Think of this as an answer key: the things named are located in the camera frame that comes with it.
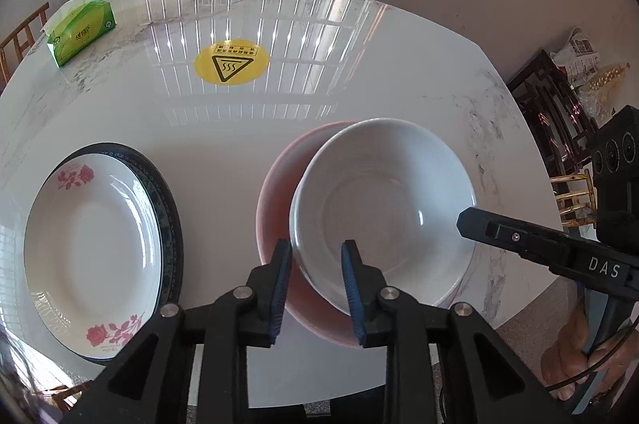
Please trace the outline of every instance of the screw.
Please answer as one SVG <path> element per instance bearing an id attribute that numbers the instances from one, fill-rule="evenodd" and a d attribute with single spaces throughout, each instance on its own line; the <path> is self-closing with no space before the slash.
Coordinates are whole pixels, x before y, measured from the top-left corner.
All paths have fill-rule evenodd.
<path id="1" fill-rule="evenodd" d="M 178 312 L 180 312 L 180 307 L 175 305 L 175 303 L 167 303 L 166 305 L 162 305 L 160 309 L 160 314 L 164 318 L 172 318 Z"/>
<path id="2" fill-rule="evenodd" d="M 470 316 L 473 313 L 473 308 L 465 302 L 455 304 L 455 314 L 457 316 Z"/>
<path id="3" fill-rule="evenodd" d="M 399 296 L 399 291 L 395 287 L 384 287 L 379 294 L 384 299 L 395 299 Z"/>
<path id="4" fill-rule="evenodd" d="M 253 294 L 253 290 L 246 285 L 236 287 L 233 290 L 233 295 L 237 299 L 247 299 L 247 298 L 250 298 L 252 294 Z"/>

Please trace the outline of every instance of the warning triangle symbol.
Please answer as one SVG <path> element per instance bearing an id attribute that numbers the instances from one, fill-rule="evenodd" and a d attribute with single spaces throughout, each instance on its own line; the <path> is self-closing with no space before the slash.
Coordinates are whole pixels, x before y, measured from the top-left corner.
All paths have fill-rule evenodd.
<path id="1" fill-rule="evenodd" d="M 226 83 L 244 67 L 253 62 L 247 56 L 213 55 L 213 65 L 222 83 Z"/>

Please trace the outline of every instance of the camera lens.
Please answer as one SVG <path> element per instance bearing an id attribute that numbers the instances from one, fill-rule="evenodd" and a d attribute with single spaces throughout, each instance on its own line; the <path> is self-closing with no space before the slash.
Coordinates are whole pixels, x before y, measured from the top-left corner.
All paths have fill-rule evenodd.
<path id="1" fill-rule="evenodd" d="M 619 168 L 619 147 L 615 140 L 606 143 L 606 164 L 610 172 L 615 172 Z"/>
<path id="2" fill-rule="evenodd" d="M 635 138 L 630 132 L 626 132 L 624 139 L 621 141 L 621 147 L 624 151 L 624 157 L 627 162 L 633 162 L 635 159 Z"/>
<path id="3" fill-rule="evenodd" d="M 592 165 L 595 169 L 595 173 L 601 173 L 603 171 L 603 157 L 601 156 L 600 151 L 595 152 L 594 159 L 592 160 Z"/>

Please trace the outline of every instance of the tissue box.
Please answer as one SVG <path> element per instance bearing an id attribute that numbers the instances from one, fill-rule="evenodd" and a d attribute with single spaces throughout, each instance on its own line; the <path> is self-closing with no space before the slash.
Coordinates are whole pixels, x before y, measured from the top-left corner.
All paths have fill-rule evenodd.
<path id="1" fill-rule="evenodd" d="M 95 39 L 116 26 L 111 4 L 93 0 L 75 8 L 47 34 L 47 45 L 62 67 Z"/>

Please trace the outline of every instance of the white plate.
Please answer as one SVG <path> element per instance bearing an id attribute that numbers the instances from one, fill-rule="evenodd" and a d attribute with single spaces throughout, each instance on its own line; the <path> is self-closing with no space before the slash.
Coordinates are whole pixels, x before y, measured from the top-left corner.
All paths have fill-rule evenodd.
<path id="1" fill-rule="evenodd" d="M 73 352 L 110 359 L 152 316 L 162 278 L 157 219 L 142 183 L 114 157 L 79 156 L 31 208 L 24 266 L 31 298 Z"/>
<path id="2" fill-rule="evenodd" d="M 466 272 L 474 242 L 459 235 L 459 213 L 475 205 L 468 174 L 432 132 L 374 119 L 330 138 L 309 163 L 290 211 L 295 257 L 311 285 L 348 313 L 341 244 L 355 239 L 362 260 L 389 285 L 440 304 Z"/>

